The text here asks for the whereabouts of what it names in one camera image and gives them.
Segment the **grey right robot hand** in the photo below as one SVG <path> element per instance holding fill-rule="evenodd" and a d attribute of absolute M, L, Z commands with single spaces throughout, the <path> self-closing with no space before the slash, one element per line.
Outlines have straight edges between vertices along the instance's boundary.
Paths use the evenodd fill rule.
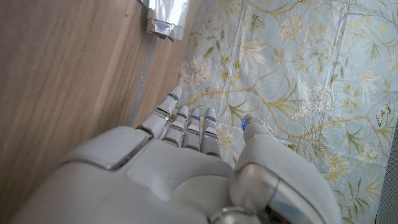
<path fill-rule="evenodd" d="M 136 128 L 69 152 L 14 223 L 339 223 L 317 168 L 250 114 L 234 166 L 221 160 L 213 108 L 177 107 L 174 88 Z"/>

